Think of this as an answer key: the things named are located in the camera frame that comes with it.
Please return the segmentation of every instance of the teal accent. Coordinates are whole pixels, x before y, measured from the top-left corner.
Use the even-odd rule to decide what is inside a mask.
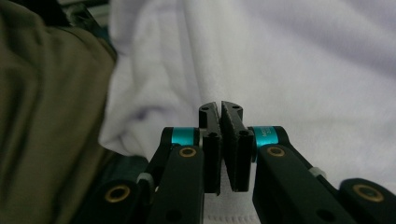
[[[172,144],[181,146],[194,145],[194,128],[174,128],[172,132]]]
[[[257,150],[264,145],[279,143],[279,139],[277,138],[277,134],[273,126],[256,126],[252,128],[254,136],[256,137]]]

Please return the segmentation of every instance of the white towel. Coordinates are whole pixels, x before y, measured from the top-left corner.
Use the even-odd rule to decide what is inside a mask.
[[[226,100],[246,126],[283,126],[337,188],[363,177],[396,192],[395,24],[391,0],[113,0],[100,141],[150,159],[163,127],[197,127],[200,105]],[[251,191],[222,179],[205,223],[259,223]]]

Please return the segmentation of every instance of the gold screw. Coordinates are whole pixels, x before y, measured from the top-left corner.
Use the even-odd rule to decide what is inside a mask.
[[[105,199],[109,203],[119,203],[125,200],[128,195],[131,193],[131,190],[126,185],[117,185],[112,189],[108,190]]]
[[[384,196],[377,189],[367,185],[357,184],[353,186],[353,190],[361,196],[363,199],[373,202],[380,203],[384,201]]]

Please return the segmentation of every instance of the green cloth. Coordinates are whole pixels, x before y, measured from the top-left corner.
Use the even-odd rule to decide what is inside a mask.
[[[113,153],[100,147],[115,55],[0,0],[0,223],[69,223]]]

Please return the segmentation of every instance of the brass screw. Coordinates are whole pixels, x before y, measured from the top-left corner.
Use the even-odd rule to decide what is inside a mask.
[[[286,154],[285,151],[279,147],[268,147],[267,153],[275,157],[283,157]]]
[[[129,196],[130,193],[131,193],[131,190],[129,189],[128,186],[117,185],[107,191],[107,193],[105,195],[105,200],[108,201],[109,203],[119,203],[119,202],[125,200]]]
[[[193,156],[195,156],[195,154],[197,154],[197,151],[196,151],[194,148],[192,148],[192,147],[183,147],[183,148],[178,152],[178,154],[179,154],[181,157],[188,158],[188,157],[193,157]]]
[[[357,184],[353,186],[353,190],[361,196],[363,199],[373,202],[380,203],[384,201],[384,196],[377,189],[367,185]]]

